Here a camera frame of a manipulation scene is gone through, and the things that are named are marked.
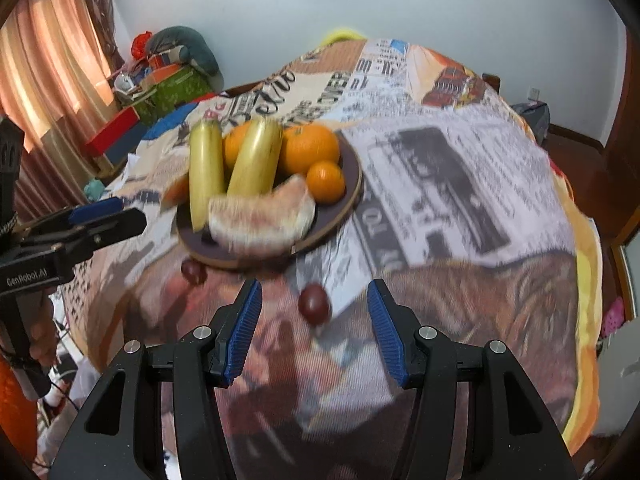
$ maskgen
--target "curtain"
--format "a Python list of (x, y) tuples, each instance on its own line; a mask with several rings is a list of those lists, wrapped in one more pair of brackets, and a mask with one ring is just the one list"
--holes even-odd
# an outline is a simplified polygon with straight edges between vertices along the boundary
[(124, 65), (124, 60), (118, 51), (114, 38), (115, 24), (113, 21), (112, 0), (85, 0), (89, 15), (94, 23), (100, 45), (107, 57), (111, 71), (115, 72)]
[(86, 201), (84, 144), (117, 112), (84, 0), (20, 0), (0, 29), (0, 112), (25, 131), (21, 221)]

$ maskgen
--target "newspaper print bedspread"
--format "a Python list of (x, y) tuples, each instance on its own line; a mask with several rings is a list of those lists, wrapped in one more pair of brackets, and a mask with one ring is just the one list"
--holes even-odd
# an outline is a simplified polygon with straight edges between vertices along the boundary
[[(244, 373), (216, 393), (239, 477), (389, 478), (413, 394), (386, 376), (373, 339), (362, 292), (377, 276), (451, 338), (504, 340), (577, 450), (597, 412), (596, 233), (491, 88), (459, 63), (398, 40), (306, 54), (253, 91), (203, 102), (183, 126), (141, 143), (139, 162), (113, 193), (141, 208), (149, 227), (99, 251), (66, 288), (72, 333), (92, 360), (106, 364), (121, 319), (127, 338), (167, 342), (235, 298), (239, 274), (207, 269), (202, 286), (182, 277), (188, 255), (172, 231), (175, 210), (160, 211), (159, 197), (188, 165), (190, 124), (214, 116), (226, 133), (256, 115), (339, 130), (362, 162), (364, 194), (324, 245), (284, 272), (255, 274), (264, 306)], [(334, 318), (320, 330), (296, 308), (309, 282), (321, 282), (332, 300)], [(464, 434), (458, 420), (451, 477), (462, 467)]]

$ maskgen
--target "box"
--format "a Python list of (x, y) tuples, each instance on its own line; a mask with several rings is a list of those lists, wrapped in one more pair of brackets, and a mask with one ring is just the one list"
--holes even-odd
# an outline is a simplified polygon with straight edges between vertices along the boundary
[(164, 117), (164, 115), (160, 115), (158, 107), (156, 106), (155, 97), (157, 91), (157, 88), (153, 87), (151, 90), (138, 97), (131, 104), (131, 107), (135, 108), (136, 113), (140, 118), (140, 122), (146, 124), (146, 126), (153, 126), (158, 122), (158, 119)]
[(183, 104), (211, 92), (207, 79), (191, 66), (184, 66), (154, 87), (154, 103), (160, 117)]
[(148, 58), (149, 66), (154, 70), (171, 64), (168, 54), (153, 54)]
[(172, 76), (180, 70), (180, 65), (177, 63), (163, 66), (157, 70), (154, 70), (151, 74), (146, 76), (141, 82), (140, 86), (146, 92), (151, 87), (157, 85), (159, 82), (164, 81), (168, 77)]
[(125, 108), (105, 124), (85, 148), (100, 170), (108, 173), (109, 168), (117, 168), (127, 158), (127, 153), (136, 150), (147, 129), (135, 108)]

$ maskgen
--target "orange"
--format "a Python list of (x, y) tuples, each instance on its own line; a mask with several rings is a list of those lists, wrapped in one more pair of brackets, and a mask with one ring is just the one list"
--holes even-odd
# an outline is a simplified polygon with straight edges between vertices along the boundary
[(279, 167), (287, 174), (306, 175), (316, 162), (340, 160), (338, 137), (322, 124), (293, 126), (284, 131)]
[(228, 170), (232, 170), (238, 160), (238, 153), (240, 153), (240, 146), (244, 140), (244, 135), (249, 129), (251, 121), (245, 121), (244, 123), (236, 126), (231, 130), (224, 139), (222, 139), (222, 149), (225, 156), (225, 167)]
[(344, 195), (344, 175), (334, 162), (316, 162), (306, 173), (306, 185), (317, 203), (335, 204)]

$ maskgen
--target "green box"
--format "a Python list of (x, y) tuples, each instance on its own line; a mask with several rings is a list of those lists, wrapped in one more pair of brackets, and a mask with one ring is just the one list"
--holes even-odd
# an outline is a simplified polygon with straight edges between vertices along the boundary
[(172, 76), (159, 82), (153, 89), (156, 90), (154, 103), (160, 117), (211, 92), (207, 79), (191, 66), (181, 68)]
[(156, 88), (152, 88), (131, 104), (131, 106), (136, 109), (140, 122), (145, 126), (153, 126), (158, 122), (158, 119), (164, 117), (164, 115), (160, 115), (158, 107), (156, 106), (155, 99), (157, 92)]

